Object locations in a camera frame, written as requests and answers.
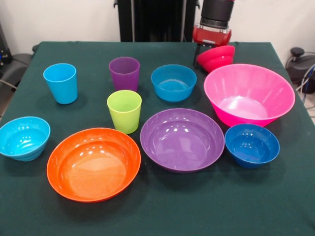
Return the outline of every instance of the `lime green cup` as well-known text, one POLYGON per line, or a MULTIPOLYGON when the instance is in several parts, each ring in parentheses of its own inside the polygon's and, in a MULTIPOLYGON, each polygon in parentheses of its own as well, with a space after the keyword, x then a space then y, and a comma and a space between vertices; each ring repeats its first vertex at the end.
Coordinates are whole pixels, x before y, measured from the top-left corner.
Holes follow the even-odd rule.
POLYGON ((142 99, 131 90, 119 90, 107 99, 107 106, 115 129, 131 134, 139 126, 142 99))

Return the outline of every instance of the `purple cup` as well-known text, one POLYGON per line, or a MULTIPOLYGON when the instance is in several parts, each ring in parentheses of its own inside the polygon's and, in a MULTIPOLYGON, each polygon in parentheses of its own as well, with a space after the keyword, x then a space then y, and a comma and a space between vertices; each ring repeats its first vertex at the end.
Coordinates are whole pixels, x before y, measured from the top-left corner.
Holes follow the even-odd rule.
POLYGON ((183 108, 165 110, 148 119, 140 142, 156 164, 182 174, 207 168, 224 149, 219 125, 201 112, 183 108))
POLYGON ((132 90, 137 92, 140 63, 135 58, 121 57, 109 63, 115 90, 132 90))

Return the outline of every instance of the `plastic bowl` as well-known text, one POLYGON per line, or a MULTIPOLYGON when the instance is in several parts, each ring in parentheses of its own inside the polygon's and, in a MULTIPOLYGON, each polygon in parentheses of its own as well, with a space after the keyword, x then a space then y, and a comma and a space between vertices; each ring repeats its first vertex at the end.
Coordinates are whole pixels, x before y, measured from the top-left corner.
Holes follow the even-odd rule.
POLYGON ((220 67, 207 76, 204 89, 218 117, 229 126, 265 126, 288 113, 295 102, 285 78, 257 65, 220 67))
POLYGON ((150 159, 175 173, 202 170, 217 161, 224 149, 218 124, 190 109, 155 114, 143 125, 140 142, 150 159))
POLYGON ((191 95, 197 76, 186 66, 164 65, 153 71, 151 81, 159 98, 179 102, 191 95))
POLYGON ((197 62, 209 73, 233 63, 235 47, 226 45, 209 49, 197 57, 197 62))
POLYGON ((141 163, 140 150, 127 134, 92 128, 63 140, 52 152, 47 177, 60 195, 78 202, 100 202, 127 188, 141 163))
POLYGON ((44 151, 49 124, 38 117, 14 119, 0 128, 0 154, 18 161, 32 161, 44 151))
POLYGON ((253 169, 273 161, 280 152, 276 136, 254 124, 239 124, 228 129, 225 145, 243 168, 253 169))

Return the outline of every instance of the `purple bowl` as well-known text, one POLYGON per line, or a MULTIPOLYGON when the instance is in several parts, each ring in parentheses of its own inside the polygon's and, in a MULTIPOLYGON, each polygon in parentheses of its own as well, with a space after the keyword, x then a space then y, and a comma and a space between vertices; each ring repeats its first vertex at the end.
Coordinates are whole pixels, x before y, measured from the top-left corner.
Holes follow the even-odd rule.
POLYGON ((207 115, 190 109, 170 109, 143 125, 140 142, 158 165, 176 173, 192 173, 213 164, 224 149, 224 135, 207 115))

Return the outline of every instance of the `table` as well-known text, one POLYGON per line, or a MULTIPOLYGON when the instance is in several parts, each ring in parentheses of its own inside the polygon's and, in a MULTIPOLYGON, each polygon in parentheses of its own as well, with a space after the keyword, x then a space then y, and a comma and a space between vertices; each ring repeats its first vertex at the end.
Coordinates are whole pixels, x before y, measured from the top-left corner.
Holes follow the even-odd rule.
MULTIPOLYGON (((234 43, 234 62, 252 63, 288 75, 270 43, 234 43)), ((58 195, 49 185, 50 153, 68 135, 91 127, 112 127, 106 99, 114 91, 109 62, 131 56, 141 63, 138 130, 130 136, 140 145, 144 122, 169 108, 191 108, 212 117, 225 132, 203 91, 206 73, 191 97, 167 103, 154 93, 150 75, 170 63, 192 67, 193 43, 43 42, 27 69, 0 125, 22 116, 46 119, 52 128, 43 154, 22 163, 0 157, 1 236, 296 236, 315 235, 315 128, 300 99, 267 128, 281 145, 279 157, 257 170, 238 167, 225 150, 209 168, 189 175, 155 165, 142 151, 139 174, 123 193, 105 202, 84 204, 58 195), (77 68, 78 94, 70 105, 57 104, 42 73, 54 63, 77 68)))

